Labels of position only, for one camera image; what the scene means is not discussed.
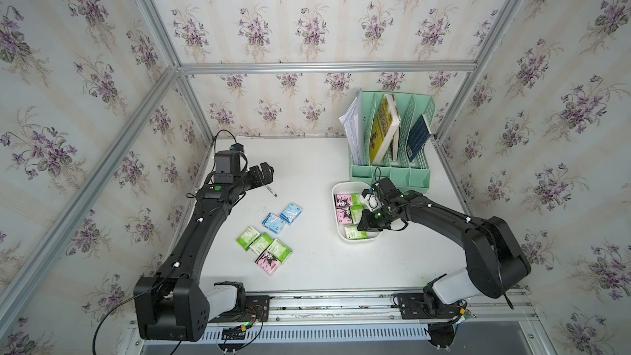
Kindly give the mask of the pink tissue pack top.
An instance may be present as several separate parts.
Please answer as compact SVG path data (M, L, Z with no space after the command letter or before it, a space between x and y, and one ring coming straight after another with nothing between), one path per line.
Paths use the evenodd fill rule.
M354 205L351 194L335 194L334 202L336 208L352 207Z

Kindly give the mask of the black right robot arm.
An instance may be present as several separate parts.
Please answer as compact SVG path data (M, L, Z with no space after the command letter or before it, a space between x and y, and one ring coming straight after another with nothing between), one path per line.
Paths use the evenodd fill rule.
M378 233L392 229L399 220L405 226L422 225L460 246L466 265L426 285L427 297L440 305L484 295L504 297L532 272L532 266L509 225L500 217L483 219L437 204L417 191L401 191L384 177L371 189L379 207L363 210L358 229Z

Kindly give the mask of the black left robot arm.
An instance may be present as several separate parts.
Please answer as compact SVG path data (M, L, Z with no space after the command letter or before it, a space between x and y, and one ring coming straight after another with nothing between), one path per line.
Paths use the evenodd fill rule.
M247 192L273 182L267 163L248 164L243 145L215 153L214 170L192 195L192 217L174 249L153 275L133 290L139 335L143 340L197 342L212 320L246 310L243 284L200 286L202 268L222 224Z

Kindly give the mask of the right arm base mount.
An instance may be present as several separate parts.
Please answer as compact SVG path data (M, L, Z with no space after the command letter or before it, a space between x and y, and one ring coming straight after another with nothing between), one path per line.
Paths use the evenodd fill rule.
M404 320L458 320L468 306L465 300L443 303L432 291L395 294L393 300Z

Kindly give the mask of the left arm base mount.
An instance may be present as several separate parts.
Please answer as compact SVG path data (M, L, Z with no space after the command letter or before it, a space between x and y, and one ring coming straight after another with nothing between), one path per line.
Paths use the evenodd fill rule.
M209 322L268 321L271 296L248 293L243 283L224 281L202 288L209 303Z

